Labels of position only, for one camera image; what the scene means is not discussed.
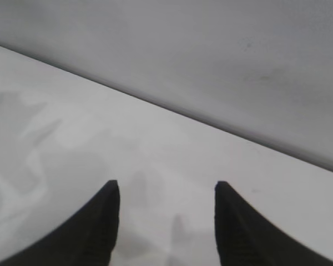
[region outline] wall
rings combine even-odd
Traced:
[[[0,43],[333,170],[333,0],[0,0]]]

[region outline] white wall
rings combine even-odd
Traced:
[[[333,168],[333,0],[0,0],[0,43]]]
[[[333,173],[0,48],[0,259],[110,179],[122,196],[112,266],[219,265],[218,180],[333,259]]]

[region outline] white surface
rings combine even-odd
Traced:
[[[0,48],[0,259],[110,179],[112,266],[219,265],[218,180],[333,259],[333,173]]]
[[[0,42],[333,167],[333,0],[0,0]]]

